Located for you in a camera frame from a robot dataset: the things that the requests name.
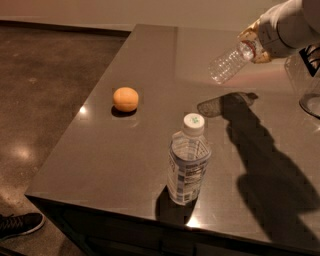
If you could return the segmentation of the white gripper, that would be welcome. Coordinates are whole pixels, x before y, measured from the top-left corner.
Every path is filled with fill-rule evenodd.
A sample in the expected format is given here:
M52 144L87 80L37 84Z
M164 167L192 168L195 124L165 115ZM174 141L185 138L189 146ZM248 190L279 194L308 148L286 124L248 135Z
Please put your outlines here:
M272 58L290 56L300 48L294 25L293 18L262 15L238 35L238 40L256 41L259 37L264 50L256 50L252 62L269 63Z

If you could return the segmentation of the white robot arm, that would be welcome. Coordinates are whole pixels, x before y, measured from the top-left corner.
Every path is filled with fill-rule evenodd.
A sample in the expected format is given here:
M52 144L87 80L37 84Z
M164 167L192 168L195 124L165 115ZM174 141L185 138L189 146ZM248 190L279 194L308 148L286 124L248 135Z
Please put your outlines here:
M257 44L253 63L268 63L320 42L320 0L287 0L278 4L239 35Z

